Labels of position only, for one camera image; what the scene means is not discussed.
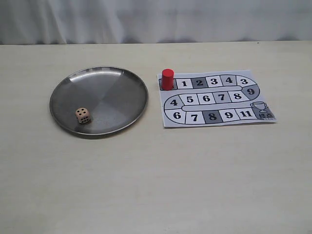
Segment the white fabric curtain backdrop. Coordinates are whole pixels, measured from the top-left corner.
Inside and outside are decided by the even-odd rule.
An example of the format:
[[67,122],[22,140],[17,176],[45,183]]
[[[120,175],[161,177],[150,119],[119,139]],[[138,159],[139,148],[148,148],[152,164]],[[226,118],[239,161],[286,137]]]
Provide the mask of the white fabric curtain backdrop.
[[1,44],[310,40],[309,0],[3,0]]

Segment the round stainless steel plate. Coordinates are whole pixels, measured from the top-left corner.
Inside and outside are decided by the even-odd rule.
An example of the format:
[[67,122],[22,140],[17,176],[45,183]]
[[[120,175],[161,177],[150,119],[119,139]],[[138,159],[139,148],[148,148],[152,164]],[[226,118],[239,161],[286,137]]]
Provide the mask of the round stainless steel plate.
[[[51,94],[49,109],[56,124],[86,139],[116,134],[134,124],[148,105],[148,89],[135,73],[111,66],[77,71],[63,79]],[[80,124],[75,112],[84,107],[90,121]]]

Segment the red cylinder game piece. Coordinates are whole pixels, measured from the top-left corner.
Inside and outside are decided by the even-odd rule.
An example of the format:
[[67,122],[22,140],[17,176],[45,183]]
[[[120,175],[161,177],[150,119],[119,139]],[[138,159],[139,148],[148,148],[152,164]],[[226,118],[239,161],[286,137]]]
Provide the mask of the red cylinder game piece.
[[174,71],[172,69],[164,69],[162,71],[161,87],[165,91],[172,90],[174,86]]

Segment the printed paper game board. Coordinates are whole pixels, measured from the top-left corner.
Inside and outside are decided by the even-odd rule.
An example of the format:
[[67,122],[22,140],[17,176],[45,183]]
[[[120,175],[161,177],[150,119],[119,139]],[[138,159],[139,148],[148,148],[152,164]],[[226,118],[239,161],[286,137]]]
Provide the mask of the printed paper game board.
[[176,73],[159,94],[165,128],[276,122],[250,70]]

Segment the wooden die black pips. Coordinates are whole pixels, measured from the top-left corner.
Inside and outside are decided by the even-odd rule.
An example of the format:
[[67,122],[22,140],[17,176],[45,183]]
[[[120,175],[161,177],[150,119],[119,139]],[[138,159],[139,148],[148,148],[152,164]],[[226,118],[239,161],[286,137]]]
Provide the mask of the wooden die black pips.
[[88,110],[84,107],[78,108],[75,112],[75,115],[80,124],[85,124],[91,119]]

